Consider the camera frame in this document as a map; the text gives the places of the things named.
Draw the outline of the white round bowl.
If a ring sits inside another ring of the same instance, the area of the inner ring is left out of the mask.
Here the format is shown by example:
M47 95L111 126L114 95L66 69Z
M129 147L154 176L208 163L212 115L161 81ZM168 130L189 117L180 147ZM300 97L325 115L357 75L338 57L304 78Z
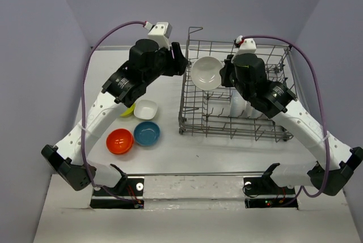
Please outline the white round bowl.
M247 101L237 90L233 90L230 99L230 117L239 117L246 110Z
M247 118L250 119L258 119L264 115L262 112L258 111L250 104L248 104L246 110L247 110Z
M191 79L193 84L203 90L211 91L221 85L220 70L223 64L218 59L206 56L195 61L191 67Z

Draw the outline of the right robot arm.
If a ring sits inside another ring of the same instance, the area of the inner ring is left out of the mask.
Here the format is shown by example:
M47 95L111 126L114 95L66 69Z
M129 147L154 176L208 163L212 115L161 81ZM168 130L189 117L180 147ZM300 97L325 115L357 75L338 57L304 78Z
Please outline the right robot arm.
M315 158L302 164L272 164L261 177L262 189L313 186L336 195L362 162L362 148L342 143L303 107L284 83L267 78L264 61L253 53L229 54L220 70L221 84L234 87L251 106L290 132Z

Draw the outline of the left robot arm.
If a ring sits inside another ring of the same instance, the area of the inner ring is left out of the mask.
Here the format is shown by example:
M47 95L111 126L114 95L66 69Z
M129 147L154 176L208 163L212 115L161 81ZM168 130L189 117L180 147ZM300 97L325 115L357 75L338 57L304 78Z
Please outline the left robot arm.
M89 111L82 111L80 122L55 145L47 144L41 154L49 165L75 191L88 185L104 187L119 195L125 190L127 175L114 164L91 164L87 155L120 114L146 93L160 76L181 76L188 60L180 44L160 47L151 39L140 39L129 51L129 58L103 84Z

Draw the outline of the blue bowl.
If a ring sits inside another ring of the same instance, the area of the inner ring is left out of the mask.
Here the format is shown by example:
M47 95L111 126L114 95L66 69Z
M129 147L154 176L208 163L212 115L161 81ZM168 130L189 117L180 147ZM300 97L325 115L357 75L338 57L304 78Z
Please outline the blue bowl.
M152 121L143 121L139 123L134 131L134 140L140 146L152 146L156 144L161 135L161 130L159 126Z

